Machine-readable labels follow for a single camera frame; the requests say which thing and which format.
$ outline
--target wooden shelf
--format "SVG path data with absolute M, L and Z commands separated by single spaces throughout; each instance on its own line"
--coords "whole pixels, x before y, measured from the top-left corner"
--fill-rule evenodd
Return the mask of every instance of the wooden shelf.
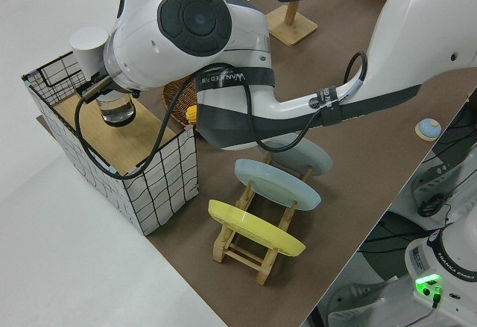
M 75 127 L 75 108 L 78 96 L 71 95 L 54 106 L 56 111 Z M 125 174 L 149 156 L 162 122 L 137 100 L 134 120 L 123 127 L 111 127 L 104 123 L 96 103 L 83 105 L 80 124 L 83 137 L 120 174 Z M 161 145 L 176 134 L 166 129 Z

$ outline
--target brown mat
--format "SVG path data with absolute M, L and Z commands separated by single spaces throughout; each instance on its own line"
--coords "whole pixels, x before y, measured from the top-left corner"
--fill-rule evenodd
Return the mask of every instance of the brown mat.
M 253 2 L 264 13 L 281 5 L 276 0 Z M 300 3 L 298 12 L 316 22 L 318 31 L 292 48 L 271 38 L 276 97 L 285 101 L 340 84 L 351 56 L 367 49 L 384 3 Z M 257 149 L 216 150 L 199 137 L 200 193 L 148 239 L 227 325 L 297 327 L 432 148 L 417 138 L 416 123 L 432 117 L 445 127 L 476 83 L 476 70 L 441 75 L 398 107 L 310 130 L 306 138 L 324 148 L 335 165 L 308 181 L 322 203 L 314 211 L 296 212 L 291 222 L 289 232 L 306 245 L 305 251 L 296 258 L 279 255 L 265 286 L 254 282 L 255 270 L 231 258 L 223 264 L 212 260 L 220 225 L 207 213 L 210 198 L 230 204 L 239 198 L 244 187 L 235 178 L 234 163 L 261 159 Z M 149 92 L 142 100 L 163 117 L 160 93 Z M 282 209 L 257 197 L 250 212 L 276 223 Z

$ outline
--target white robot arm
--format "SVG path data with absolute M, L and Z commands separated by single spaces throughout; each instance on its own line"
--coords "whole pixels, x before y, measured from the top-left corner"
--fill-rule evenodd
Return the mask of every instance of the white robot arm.
M 437 74 L 477 66 L 477 0 L 388 0 L 367 68 L 336 89 L 286 102 L 274 97 L 265 15 L 248 1 L 121 0 L 104 49 L 105 74 L 118 86 L 159 87 L 215 63 L 196 78 L 198 130 L 218 148 L 250 147 L 392 107 Z M 331 104 L 339 117 L 326 117 Z

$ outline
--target yellow object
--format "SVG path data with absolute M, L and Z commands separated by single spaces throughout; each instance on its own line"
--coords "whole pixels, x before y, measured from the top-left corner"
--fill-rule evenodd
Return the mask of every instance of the yellow object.
M 279 227 L 218 200 L 209 201 L 209 214 L 219 223 L 238 234 L 261 244 L 268 249 L 276 249 L 287 256 L 298 256 L 305 245 Z
M 190 106 L 186 111 L 186 119 L 190 124 L 197 123 L 197 105 Z

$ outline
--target black cable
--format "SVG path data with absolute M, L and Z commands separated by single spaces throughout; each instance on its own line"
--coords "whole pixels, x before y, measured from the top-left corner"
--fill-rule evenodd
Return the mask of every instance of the black cable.
M 397 247 L 396 249 L 382 250 L 382 251 L 358 250 L 358 253 L 361 253 L 361 254 L 386 254 L 386 253 L 393 253 L 395 251 L 403 251 L 403 250 L 406 250 L 407 248 L 408 247 Z
M 426 315 L 426 316 L 422 316 L 420 318 L 418 318 L 417 320 L 415 320 L 414 322 L 411 322 L 407 325 L 405 325 L 404 327 L 410 327 L 410 326 L 414 326 L 416 323 L 419 323 L 420 321 L 424 320 L 425 318 L 431 316 L 435 311 L 435 308 L 432 308 L 431 311 Z
M 195 76 L 201 72 L 206 72 L 210 69 L 214 69 L 217 67 L 231 67 L 229 64 L 225 63 L 214 63 L 210 64 L 207 66 L 204 66 L 203 68 L 197 70 L 195 73 L 193 73 L 185 82 L 184 84 L 177 90 L 176 95 L 172 98 L 171 103 L 169 104 L 169 107 L 167 111 L 165 112 L 164 119 L 162 120 L 162 125 L 159 130 L 159 133 L 156 138 L 156 142 L 154 143 L 154 146 L 151 150 L 151 154 L 149 154 L 148 158 L 145 160 L 144 164 L 141 166 L 141 168 L 138 171 L 133 172 L 132 174 L 126 174 L 122 176 L 121 174 L 116 174 L 108 171 L 106 168 L 104 168 L 102 165 L 99 164 L 99 162 L 96 160 L 96 158 L 92 155 L 91 151 L 88 148 L 88 143 L 84 139 L 82 133 L 81 133 L 81 126 L 80 126 L 80 111 L 81 107 L 85 103 L 85 98 L 82 97 L 79 101 L 78 104 L 76 105 L 76 110 L 75 110 L 75 129 L 76 129 L 76 136 L 78 138 L 78 141 L 81 144 L 81 147 L 84 149 L 84 152 L 88 156 L 89 159 L 94 163 L 94 165 L 104 174 L 106 174 L 109 177 L 112 177 L 116 180 L 131 180 L 133 178 L 136 178 L 143 174 L 147 167 L 150 165 L 152 160 L 154 159 L 155 153 L 159 150 L 159 146 L 161 144 L 162 138 L 164 137 L 165 129 L 167 128 L 167 123 L 169 119 L 171 118 L 172 115 L 172 110 L 174 109 L 177 100 L 179 97 L 182 95 L 183 91 L 186 89 L 186 87 L 195 79 Z
M 380 238 L 372 238 L 372 239 L 366 239 L 364 242 L 367 243 L 375 243 L 377 241 L 383 241 L 383 240 L 389 240 L 389 239 L 395 239 L 395 238 L 402 238 L 403 236 L 409 236 L 409 235 L 424 235 L 423 238 L 430 236 L 428 232 L 413 232 L 411 234 L 392 234 L 392 235 L 386 235 L 382 236 Z
M 444 226 L 443 226 L 443 228 L 445 228 L 446 226 L 449 225 L 449 224 L 447 223 L 447 221 L 448 221 L 448 219 L 449 219 L 448 217 L 449 217 L 450 209 L 452 209 L 452 206 L 451 206 L 450 204 L 445 203 L 444 205 L 445 205 L 445 206 L 448 206 L 449 209 L 447 209 L 446 217 L 444 218 Z
M 431 158 L 428 158 L 428 159 L 422 161 L 421 164 L 426 163 L 426 162 L 429 162 L 429 161 L 432 161 L 432 160 L 435 159 L 435 158 L 438 158 L 442 153 L 444 153 L 446 150 L 450 149 L 452 146 L 456 145 L 456 144 L 459 143 L 460 141 L 462 141 L 462 140 L 464 140 L 464 139 L 470 137 L 471 135 L 473 135 L 475 131 L 477 131 L 477 129 L 475 129 L 475 130 L 472 131 L 471 133 L 468 133 L 467 135 L 465 135 L 464 137 L 460 138 L 460 139 L 457 140 L 456 142 L 452 143 L 450 146 L 444 148 L 441 152 L 439 152 L 439 153 L 436 154 L 435 156 L 433 156 L 433 157 L 431 157 Z
M 359 74 L 359 80 L 364 81 L 364 78 L 366 77 L 366 74 L 367 74 L 367 55 L 364 51 L 358 51 L 351 58 L 350 62 L 348 63 L 348 67 L 346 67 L 343 83 L 348 82 L 348 77 L 350 76 L 351 68 L 353 67 L 353 64 L 355 63 L 356 59 L 358 59 L 358 57 L 361 57 L 361 72 Z
M 247 118 L 248 118 L 248 124 L 250 126 L 250 130 L 252 131 L 253 134 L 253 139 L 255 140 L 255 143 L 258 144 L 261 148 L 264 150 L 267 150 L 272 153 L 280 153 L 280 152 L 285 152 L 286 150 L 289 150 L 298 143 L 300 143 L 301 139 L 306 135 L 308 130 L 311 128 L 313 121 L 318 117 L 318 115 L 321 114 L 320 110 L 317 110 L 316 112 L 313 113 L 312 117 L 308 120 L 306 123 L 305 127 L 301 130 L 301 132 L 298 134 L 297 138 L 293 140 L 293 142 L 289 143 L 288 145 L 282 146 L 282 147 L 270 147 L 267 146 L 265 143 L 262 142 L 262 140 L 259 138 L 257 132 L 256 132 L 256 127 L 255 127 L 255 121 L 252 113 L 252 94 L 250 93 L 250 87 L 248 85 L 244 85 L 244 90 L 245 90 L 245 97 L 247 99 Z
M 395 232 L 391 231 L 389 228 L 387 228 L 386 226 L 384 225 L 379 225 L 380 227 L 382 227 L 384 230 L 390 232 L 392 235 L 395 235 L 397 238 L 401 238 L 402 240 L 406 240 L 408 242 L 411 242 L 412 240 L 409 240 L 407 238 L 404 238 L 403 236 L 398 236 L 398 234 L 396 234 Z
M 459 184 L 457 184 L 454 188 L 452 188 L 449 193 L 447 193 L 446 197 L 451 197 L 452 196 L 452 193 L 455 189 L 459 188 L 459 186 L 461 186 L 462 184 L 465 183 L 466 180 L 468 180 L 475 172 L 477 172 L 477 169 L 473 170 L 473 172 L 471 174 L 469 174 L 467 177 L 465 177 L 462 182 L 460 182 Z
M 474 137 L 475 136 L 475 133 L 477 132 L 477 128 L 475 128 L 474 130 L 470 131 L 468 134 L 466 134 L 465 136 L 463 137 L 459 137 L 458 139 L 453 139 L 452 141 L 448 141 L 448 142 L 441 142 L 441 141 L 438 141 L 437 143 L 439 145 L 450 145 L 452 143 L 457 143 L 457 142 L 460 142 L 464 139 L 468 139 L 469 137 Z
M 364 79 L 366 78 L 366 74 L 367 74 L 367 55 L 363 51 L 358 51 L 356 54 L 353 55 L 350 62 L 348 63 L 348 67 L 347 67 L 346 72 L 344 74 L 344 83 L 347 82 L 347 78 L 350 75 L 351 68 L 352 68 L 354 62 L 356 61 L 356 59 L 358 57 L 360 57 L 361 61 L 362 61 L 361 72 L 359 73 L 359 80 L 361 82 L 363 82 Z M 298 134 L 298 137 L 295 140 L 293 140 L 293 142 L 289 143 L 288 145 L 282 146 L 282 147 L 270 147 L 270 146 L 268 146 L 268 145 L 266 145 L 265 143 L 262 142 L 262 140 L 259 138 L 259 135 L 256 132 L 255 118 L 253 117 L 253 112 L 252 112 L 252 94 L 250 92 L 250 87 L 248 85 L 244 85 L 244 90 L 245 90 L 245 97 L 247 99 L 248 124 L 250 126 L 250 130 L 252 131 L 253 139 L 254 139 L 255 143 L 257 143 L 260 148 L 262 148 L 262 149 L 264 149 L 268 152 L 272 152 L 272 153 L 285 152 L 286 150 L 290 150 L 293 147 L 295 147 L 296 145 L 298 145 L 298 143 L 300 143 L 301 139 L 306 135 L 308 130 L 312 127 L 312 124 L 315 121 L 315 119 L 318 117 L 318 115 L 321 114 L 320 109 L 318 109 L 316 112 L 314 112 L 312 114 L 312 116 L 310 117 L 310 119 L 308 120 L 308 122 L 306 123 L 305 127 L 300 131 L 300 133 Z M 348 95 L 345 95 L 340 100 L 340 102 L 347 97 L 348 97 Z

